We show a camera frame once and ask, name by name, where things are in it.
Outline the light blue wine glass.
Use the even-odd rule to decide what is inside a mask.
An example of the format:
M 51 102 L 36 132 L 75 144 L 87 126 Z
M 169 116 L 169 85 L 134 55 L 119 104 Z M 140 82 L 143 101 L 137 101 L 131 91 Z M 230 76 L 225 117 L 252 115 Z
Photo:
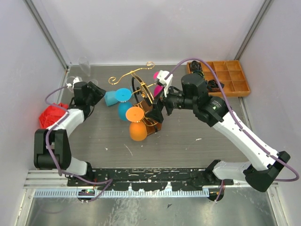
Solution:
M 115 98 L 116 91 L 107 91 L 104 96 L 104 100 L 107 106 L 113 106 L 119 101 Z

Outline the orange wine glass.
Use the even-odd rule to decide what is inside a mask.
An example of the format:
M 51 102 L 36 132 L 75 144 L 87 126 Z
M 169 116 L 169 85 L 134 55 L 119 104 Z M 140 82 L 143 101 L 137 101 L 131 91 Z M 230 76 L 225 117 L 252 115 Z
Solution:
M 143 141 L 147 137 L 146 125 L 143 122 L 144 111 L 140 107 L 131 107 L 126 112 L 126 118 L 130 121 L 129 134 L 134 141 Z

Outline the pink wine glass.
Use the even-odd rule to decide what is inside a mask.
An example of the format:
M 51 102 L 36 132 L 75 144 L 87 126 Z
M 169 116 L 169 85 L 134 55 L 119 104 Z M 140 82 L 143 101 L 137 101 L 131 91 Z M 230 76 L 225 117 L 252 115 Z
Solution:
M 154 80 L 157 79 L 158 74 L 159 74 L 159 71 L 154 73 L 154 76 L 153 76 Z M 157 96 L 163 89 L 164 89 L 164 87 L 157 84 L 155 89 L 154 89 L 153 96 L 154 97 Z

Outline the clear wine glass front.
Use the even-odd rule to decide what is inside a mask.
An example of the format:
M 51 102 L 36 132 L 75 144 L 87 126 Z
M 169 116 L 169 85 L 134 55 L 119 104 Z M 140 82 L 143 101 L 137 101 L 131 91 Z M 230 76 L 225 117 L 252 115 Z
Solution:
M 90 67 L 90 63 L 88 61 L 88 59 L 85 57 L 85 56 L 82 56 L 78 59 L 78 63 L 79 63 L 79 66 L 82 70 L 82 72 L 90 77 L 91 76 L 91 67 Z

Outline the red cloth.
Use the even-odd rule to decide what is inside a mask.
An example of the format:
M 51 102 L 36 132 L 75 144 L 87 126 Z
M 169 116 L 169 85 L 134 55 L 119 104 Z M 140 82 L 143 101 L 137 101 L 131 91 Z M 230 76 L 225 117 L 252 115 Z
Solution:
M 49 105 L 39 116 L 39 124 L 41 129 L 53 125 L 57 120 L 64 116 L 65 110 L 58 108 L 57 106 Z

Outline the wooden compartment tray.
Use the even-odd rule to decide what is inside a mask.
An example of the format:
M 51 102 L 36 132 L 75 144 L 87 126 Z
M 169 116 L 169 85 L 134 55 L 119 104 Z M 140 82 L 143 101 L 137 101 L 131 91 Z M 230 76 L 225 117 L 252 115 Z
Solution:
M 238 60 L 208 61 L 207 64 L 214 70 L 219 82 L 223 86 L 223 91 L 228 97 L 246 97 L 250 94 L 250 88 L 243 69 Z M 214 76 L 209 68 L 202 62 L 199 66 L 189 61 L 186 66 L 187 73 L 193 73 L 193 69 L 201 69 L 204 79 L 210 86 L 209 94 L 222 97 L 219 87 L 214 82 Z

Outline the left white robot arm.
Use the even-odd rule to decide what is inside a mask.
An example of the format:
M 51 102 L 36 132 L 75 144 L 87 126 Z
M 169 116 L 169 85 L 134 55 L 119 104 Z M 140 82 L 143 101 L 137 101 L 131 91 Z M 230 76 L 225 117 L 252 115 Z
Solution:
M 94 172 L 89 162 L 76 159 L 71 154 L 69 136 L 90 117 L 93 108 L 105 96 L 106 91 L 93 82 L 74 79 L 61 89 L 71 88 L 73 97 L 68 108 L 61 106 L 63 116 L 45 129 L 38 129 L 34 134 L 33 162 L 37 169 L 57 169 L 59 175 L 77 177 L 83 186 L 94 182 Z

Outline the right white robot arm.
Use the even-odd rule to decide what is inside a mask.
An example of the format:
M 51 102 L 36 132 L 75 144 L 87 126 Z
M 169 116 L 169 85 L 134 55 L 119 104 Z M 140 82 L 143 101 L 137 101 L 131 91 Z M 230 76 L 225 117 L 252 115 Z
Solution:
M 207 182 L 215 186 L 225 179 L 240 180 L 259 192 L 267 191 L 290 155 L 269 147 L 249 128 L 243 128 L 241 120 L 222 98 L 208 94 L 207 82 L 199 74 L 183 76 L 179 90 L 171 85 L 172 76 L 165 79 L 168 73 L 162 70 L 156 73 L 155 81 L 162 90 L 155 96 L 147 117 L 162 123 L 163 108 L 168 115 L 174 109 L 192 110 L 200 121 L 223 134 L 248 159 L 247 162 L 214 160 L 205 170 Z

